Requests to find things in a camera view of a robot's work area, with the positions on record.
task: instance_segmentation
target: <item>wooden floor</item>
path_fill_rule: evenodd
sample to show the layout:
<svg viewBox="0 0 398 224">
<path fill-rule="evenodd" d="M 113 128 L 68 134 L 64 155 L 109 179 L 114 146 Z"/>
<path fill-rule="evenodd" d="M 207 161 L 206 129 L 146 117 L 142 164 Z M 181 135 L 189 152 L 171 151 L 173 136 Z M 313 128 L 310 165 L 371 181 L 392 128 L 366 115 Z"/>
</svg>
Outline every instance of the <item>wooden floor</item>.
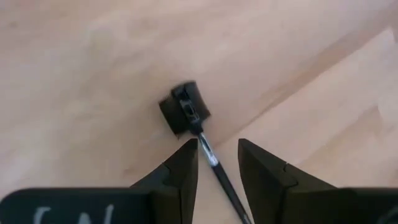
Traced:
<svg viewBox="0 0 398 224">
<path fill-rule="evenodd" d="M 157 102 L 191 79 L 242 199 L 239 138 L 398 187 L 397 41 L 395 0 L 1 1 L 0 196 L 131 185 L 189 138 Z M 239 223 L 203 156 L 194 223 Z"/>
</svg>

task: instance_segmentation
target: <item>black plastic part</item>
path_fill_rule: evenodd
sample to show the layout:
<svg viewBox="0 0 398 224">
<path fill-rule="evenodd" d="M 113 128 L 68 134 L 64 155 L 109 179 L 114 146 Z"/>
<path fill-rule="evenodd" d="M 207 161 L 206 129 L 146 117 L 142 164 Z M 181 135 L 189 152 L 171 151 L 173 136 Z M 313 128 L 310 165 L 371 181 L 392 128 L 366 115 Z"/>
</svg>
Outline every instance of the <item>black plastic part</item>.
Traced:
<svg viewBox="0 0 398 224">
<path fill-rule="evenodd" d="M 255 223 L 398 222 L 398 189 L 337 189 L 240 139 L 239 169 Z"/>
<path fill-rule="evenodd" d="M 175 135 L 186 131 L 199 135 L 203 132 L 202 122 L 210 116 L 194 81 L 173 88 L 170 96 L 162 100 L 159 106 Z"/>
<path fill-rule="evenodd" d="M 244 207 L 238 197 L 238 195 L 235 192 L 234 187 L 232 186 L 231 182 L 229 181 L 228 176 L 226 175 L 226 172 L 219 162 L 217 166 L 212 167 L 214 170 L 214 173 L 217 176 L 217 179 L 221 183 L 221 186 L 223 187 L 225 193 L 227 194 L 229 200 L 231 201 L 233 207 L 235 208 L 237 214 L 239 215 L 239 218 L 244 224 L 250 223 L 249 217 L 246 215 L 246 211 L 244 210 Z"/>
<path fill-rule="evenodd" d="M 197 139 L 189 140 L 131 188 L 14 192 L 0 203 L 0 222 L 192 223 L 198 179 L 197 146 Z"/>
</svg>

